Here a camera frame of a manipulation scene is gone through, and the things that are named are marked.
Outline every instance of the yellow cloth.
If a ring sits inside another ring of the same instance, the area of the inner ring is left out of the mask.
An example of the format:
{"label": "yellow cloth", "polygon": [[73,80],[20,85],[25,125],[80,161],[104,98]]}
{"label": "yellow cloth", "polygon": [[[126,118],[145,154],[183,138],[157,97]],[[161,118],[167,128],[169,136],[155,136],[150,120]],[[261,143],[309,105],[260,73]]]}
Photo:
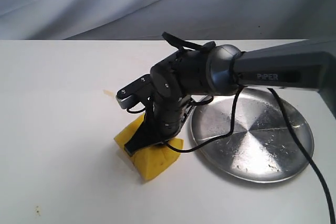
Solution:
{"label": "yellow cloth", "polygon": [[[138,117],[114,138],[122,150],[124,150],[124,144],[131,139],[136,130],[139,128],[143,118],[144,115]],[[182,139],[173,138],[169,141],[169,143],[175,148],[183,148]],[[177,160],[179,156],[180,153],[169,149],[167,146],[150,146],[137,151],[132,157],[130,157],[130,160],[138,169],[143,179],[150,180],[166,170]]]}

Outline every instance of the scratched metal surface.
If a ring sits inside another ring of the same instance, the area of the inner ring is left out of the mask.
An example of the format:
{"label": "scratched metal surface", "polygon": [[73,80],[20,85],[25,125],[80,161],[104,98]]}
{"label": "scratched metal surface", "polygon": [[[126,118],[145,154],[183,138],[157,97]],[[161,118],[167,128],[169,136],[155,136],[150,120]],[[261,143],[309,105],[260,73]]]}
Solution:
{"label": "scratched metal surface", "polygon": [[[232,102],[233,97],[215,97],[209,105],[195,109],[191,131],[196,144],[229,131]],[[312,155],[308,123],[292,105],[284,104],[299,140]],[[271,93],[257,89],[244,89],[239,96],[234,134],[204,146],[201,152],[224,172],[257,183],[286,180],[308,164]]]}

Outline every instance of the silver plate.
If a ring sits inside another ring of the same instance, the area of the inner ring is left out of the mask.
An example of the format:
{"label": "silver plate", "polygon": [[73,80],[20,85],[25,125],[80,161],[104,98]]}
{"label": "silver plate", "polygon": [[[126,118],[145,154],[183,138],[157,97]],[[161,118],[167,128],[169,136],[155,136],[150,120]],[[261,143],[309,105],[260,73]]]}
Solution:
{"label": "silver plate", "polygon": [[[233,98],[215,97],[212,103],[196,107],[191,119],[196,144],[229,131]],[[300,142],[312,155],[314,141],[308,123],[292,105],[283,103]],[[292,178],[308,164],[290,136],[272,94],[257,89],[244,89],[240,94],[234,134],[200,150],[219,169],[257,183]]]}

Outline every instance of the power cord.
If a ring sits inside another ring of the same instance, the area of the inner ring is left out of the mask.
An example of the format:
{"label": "power cord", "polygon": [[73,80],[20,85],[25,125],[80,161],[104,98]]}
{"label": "power cord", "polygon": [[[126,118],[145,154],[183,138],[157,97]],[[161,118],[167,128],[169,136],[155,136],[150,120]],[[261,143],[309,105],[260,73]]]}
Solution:
{"label": "power cord", "polygon": [[[172,149],[173,151],[175,151],[175,152],[189,153],[189,152],[193,152],[195,150],[198,150],[198,149],[202,148],[203,146],[205,146],[205,145],[207,145],[207,144],[209,144],[209,143],[211,143],[213,141],[216,141],[216,140],[219,140],[221,138],[226,138],[228,136],[231,136],[233,134],[233,131],[234,131],[234,128],[235,128],[235,114],[236,114],[237,101],[238,101],[239,94],[241,93],[242,90],[243,90],[243,87],[239,88],[238,92],[236,93],[236,95],[235,95],[235,97],[233,99],[232,112],[231,112],[231,121],[230,121],[230,131],[228,133],[226,133],[224,135],[212,137],[209,140],[203,142],[202,144],[199,144],[198,146],[196,146],[194,148],[191,148],[191,149],[188,149],[188,150],[177,149],[174,146],[170,145],[168,142],[164,142],[164,144],[167,147],[169,147],[170,149]],[[316,173],[316,175],[317,175],[317,177],[318,177],[318,179],[319,179],[319,181],[320,181],[320,183],[322,185],[325,197],[327,199],[330,224],[336,224],[334,206],[333,206],[333,202],[332,202],[332,198],[331,198],[331,195],[330,195],[330,191],[329,191],[327,182],[325,181],[322,173],[318,169],[318,167],[315,164],[315,162],[313,161],[313,159],[310,157],[309,153],[306,151],[306,149],[304,148],[304,146],[301,144],[300,140],[296,136],[295,131],[293,130],[292,125],[291,125],[291,123],[289,121],[289,118],[288,118],[285,106],[284,106],[281,98],[279,97],[279,95],[277,94],[277,92],[274,89],[268,89],[268,90],[273,94],[275,100],[277,101],[277,103],[278,103],[278,105],[280,107],[283,119],[285,121],[286,127],[287,127],[290,135],[292,136],[294,142],[296,143],[296,145],[300,149],[301,153],[305,156],[305,158],[308,161],[308,163],[310,164],[311,168]]]}

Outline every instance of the white table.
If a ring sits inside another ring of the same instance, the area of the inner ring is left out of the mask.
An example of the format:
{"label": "white table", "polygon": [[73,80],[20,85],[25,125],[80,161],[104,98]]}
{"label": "white table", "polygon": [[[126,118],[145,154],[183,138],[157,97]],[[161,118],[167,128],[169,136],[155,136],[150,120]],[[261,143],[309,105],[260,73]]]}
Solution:
{"label": "white table", "polygon": [[[329,223],[310,167],[258,185],[190,153],[142,182],[113,140],[136,115],[103,90],[117,92],[172,52],[164,41],[0,41],[0,223]],[[335,196],[336,120],[317,93],[279,94],[310,124],[314,160]],[[186,127],[179,137],[190,147]]]}

